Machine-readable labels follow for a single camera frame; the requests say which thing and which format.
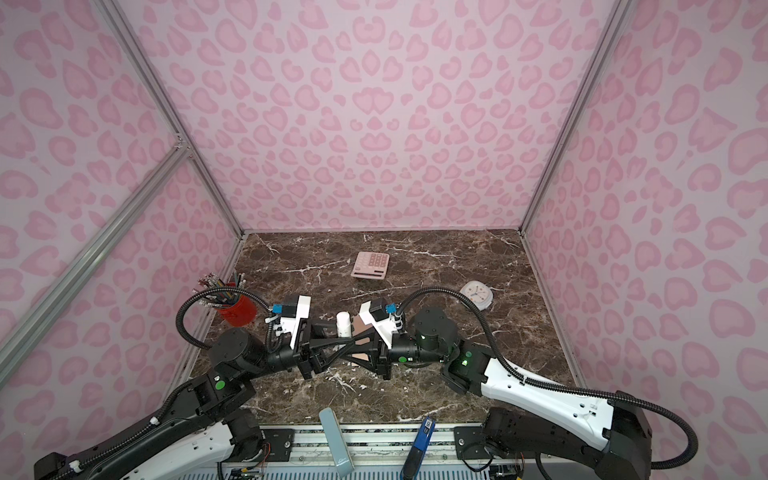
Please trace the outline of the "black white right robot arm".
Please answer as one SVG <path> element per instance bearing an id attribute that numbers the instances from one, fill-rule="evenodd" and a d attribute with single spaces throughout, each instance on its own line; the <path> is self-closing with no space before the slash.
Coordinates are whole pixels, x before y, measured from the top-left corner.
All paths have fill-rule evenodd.
<path id="1" fill-rule="evenodd" d="M 430 294 L 462 304 L 480 324 L 485 344 L 464 338 L 437 307 L 407 319 L 408 307 Z M 350 313 L 337 313 L 342 346 L 335 358 L 379 375 L 395 363 L 439 364 L 454 391 L 503 403 L 489 411 L 478 444 L 490 458 L 531 452 L 536 460 L 552 455 L 573 461 L 600 479 L 647 479 L 655 470 L 686 465 L 699 451 L 693 427 L 665 407 L 626 392 L 567 386 L 508 361 L 483 312 L 462 292 L 426 287 L 399 304 L 366 302 L 358 315 L 366 327 L 361 332 Z"/>

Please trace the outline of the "white glue stick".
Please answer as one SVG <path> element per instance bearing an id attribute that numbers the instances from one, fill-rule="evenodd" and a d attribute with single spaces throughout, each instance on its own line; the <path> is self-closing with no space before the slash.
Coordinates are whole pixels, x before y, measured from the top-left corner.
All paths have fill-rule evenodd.
<path id="1" fill-rule="evenodd" d="M 339 338 L 352 337 L 352 318 L 349 312 L 342 311 L 336 315 L 336 330 Z"/>

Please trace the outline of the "beige envelope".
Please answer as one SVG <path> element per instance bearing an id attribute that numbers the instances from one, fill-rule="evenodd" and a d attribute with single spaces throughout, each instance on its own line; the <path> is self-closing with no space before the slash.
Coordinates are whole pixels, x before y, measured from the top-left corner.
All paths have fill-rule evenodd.
<path id="1" fill-rule="evenodd" d="M 358 346 L 359 349 L 350 354 L 351 358 L 354 358 L 363 362 L 371 361 L 371 357 L 369 354 L 369 350 L 370 350 L 369 344 L 372 342 L 372 337 L 370 335 L 363 336 L 363 333 L 366 333 L 372 329 L 373 327 L 371 325 L 365 324 L 359 315 L 355 315 L 353 317 L 352 333 L 355 336 L 358 336 L 358 339 L 355 341 L 355 345 Z"/>

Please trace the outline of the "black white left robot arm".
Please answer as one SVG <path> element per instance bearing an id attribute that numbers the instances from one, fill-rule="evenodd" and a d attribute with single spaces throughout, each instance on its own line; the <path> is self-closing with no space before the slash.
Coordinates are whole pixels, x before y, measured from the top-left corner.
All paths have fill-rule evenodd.
<path id="1" fill-rule="evenodd" d="M 187 343 L 207 352 L 210 369 L 177 386 L 155 412 L 104 442 L 74 455 L 50 453 L 41 458 L 34 465 L 35 478 L 134 478 L 147 461 L 217 424 L 223 425 L 230 436 L 227 446 L 255 456 L 260 441 L 242 408 L 255 395 L 254 380 L 292 369 L 309 379 L 327 370 L 366 335 L 360 332 L 352 337 L 319 337 L 307 318 L 298 317 L 297 330 L 289 339 L 268 333 L 265 340 L 259 340 L 244 328 L 231 328 L 209 344 L 187 330 L 184 317 L 194 304 L 218 293 L 232 293 L 256 302 L 265 308 L 272 323 L 286 319 L 259 296 L 235 286 L 193 294 L 179 308 L 175 325 Z"/>

